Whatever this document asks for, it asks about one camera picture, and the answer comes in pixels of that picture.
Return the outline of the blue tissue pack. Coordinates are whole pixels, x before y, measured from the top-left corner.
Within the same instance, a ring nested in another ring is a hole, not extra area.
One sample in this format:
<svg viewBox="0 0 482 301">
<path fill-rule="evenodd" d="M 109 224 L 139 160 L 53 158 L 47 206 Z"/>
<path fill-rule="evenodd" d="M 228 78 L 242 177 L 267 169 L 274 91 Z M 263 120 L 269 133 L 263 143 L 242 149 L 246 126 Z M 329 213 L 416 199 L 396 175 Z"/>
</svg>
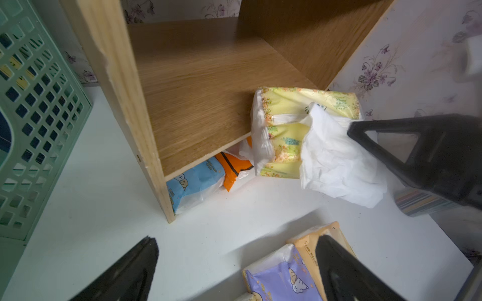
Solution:
<svg viewBox="0 0 482 301">
<path fill-rule="evenodd" d="M 212 157 L 167 182 L 175 215 L 204 202 L 217 192 L 225 179 L 221 163 Z"/>
</svg>

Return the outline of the purple wet wipes pack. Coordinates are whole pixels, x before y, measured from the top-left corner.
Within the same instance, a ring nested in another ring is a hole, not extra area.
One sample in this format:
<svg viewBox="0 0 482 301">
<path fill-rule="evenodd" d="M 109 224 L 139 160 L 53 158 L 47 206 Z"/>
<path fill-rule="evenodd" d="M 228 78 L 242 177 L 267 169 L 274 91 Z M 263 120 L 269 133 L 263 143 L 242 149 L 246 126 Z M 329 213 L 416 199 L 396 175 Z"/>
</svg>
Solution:
<svg viewBox="0 0 482 301">
<path fill-rule="evenodd" d="M 315 282 L 293 244 L 287 244 L 242 271 L 256 300 L 321 300 Z"/>
</svg>

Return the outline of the orange white tissue pack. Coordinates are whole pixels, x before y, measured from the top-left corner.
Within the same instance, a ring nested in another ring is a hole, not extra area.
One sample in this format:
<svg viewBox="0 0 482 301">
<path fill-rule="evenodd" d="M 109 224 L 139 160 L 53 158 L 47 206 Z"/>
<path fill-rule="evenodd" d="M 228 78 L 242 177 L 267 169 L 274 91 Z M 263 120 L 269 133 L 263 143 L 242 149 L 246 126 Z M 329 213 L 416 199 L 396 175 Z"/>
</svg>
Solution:
<svg viewBox="0 0 482 301">
<path fill-rule="evenodd" d="M 228 192 L 239 190 L 256 177 L 251 137 L 218 153 L 215 158 L 224 168 L 223 186 Z"/>
</svg>

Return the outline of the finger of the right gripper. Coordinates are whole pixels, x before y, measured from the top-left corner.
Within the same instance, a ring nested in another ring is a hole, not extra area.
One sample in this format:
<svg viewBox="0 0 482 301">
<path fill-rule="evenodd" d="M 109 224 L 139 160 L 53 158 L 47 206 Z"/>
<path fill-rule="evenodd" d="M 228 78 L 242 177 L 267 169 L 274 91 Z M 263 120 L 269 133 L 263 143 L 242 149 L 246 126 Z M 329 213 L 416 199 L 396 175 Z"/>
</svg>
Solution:
<svg viewBox="0 0 482 301">
<path fill-rule="evenodd" d="M 368 131 L 415 134 L 406 161 L 374 142 Z M 353 122 L 347 135 L 404 184 L 459 205 L 481 209 L 481 119 L 459 114 Z"/>
</svg>

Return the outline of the white green tissue pack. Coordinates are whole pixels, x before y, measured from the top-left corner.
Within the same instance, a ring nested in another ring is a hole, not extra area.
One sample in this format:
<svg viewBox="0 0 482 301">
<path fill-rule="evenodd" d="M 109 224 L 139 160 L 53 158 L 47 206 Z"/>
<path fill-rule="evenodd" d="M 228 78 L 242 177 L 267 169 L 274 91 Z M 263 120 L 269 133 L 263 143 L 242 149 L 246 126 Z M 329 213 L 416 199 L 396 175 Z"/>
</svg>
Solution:
<svg viewBox="0 0 482 301">
<path fill-rule="evenodd" d="M 387 182 L 374 156 L 348 136 L 361 119 L 354 93 L 259 88 L 251 111 L 256 174 L 298 179 L 303 189 L 374 208 Z"/>
</svg>

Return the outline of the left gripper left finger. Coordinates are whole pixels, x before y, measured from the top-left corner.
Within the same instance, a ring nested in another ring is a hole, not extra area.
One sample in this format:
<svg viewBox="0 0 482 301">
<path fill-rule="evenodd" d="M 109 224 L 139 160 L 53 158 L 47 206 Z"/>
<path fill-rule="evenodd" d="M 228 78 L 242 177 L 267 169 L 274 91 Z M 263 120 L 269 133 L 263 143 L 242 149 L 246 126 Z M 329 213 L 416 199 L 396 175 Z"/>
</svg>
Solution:
<svg viewBox="0 0 482 301">
<path fill-rule="evenodd" d="M 72 300 L 147 300 L 158 257 L 156 239 L 145 237 Z"/>
</svg>

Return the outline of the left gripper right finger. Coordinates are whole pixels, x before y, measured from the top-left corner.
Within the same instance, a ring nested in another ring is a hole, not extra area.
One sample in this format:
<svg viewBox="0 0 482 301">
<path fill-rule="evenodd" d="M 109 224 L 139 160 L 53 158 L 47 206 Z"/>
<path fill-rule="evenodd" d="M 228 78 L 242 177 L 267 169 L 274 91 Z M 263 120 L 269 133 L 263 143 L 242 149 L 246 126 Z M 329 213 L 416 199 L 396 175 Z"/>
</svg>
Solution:
<svg viewBox="0 0 482 301">
<path fill-rule="evenodd" d="M 330 236 L 322 236 L 316 259 L 327 300 L 403 300 Z"/>
</svg>

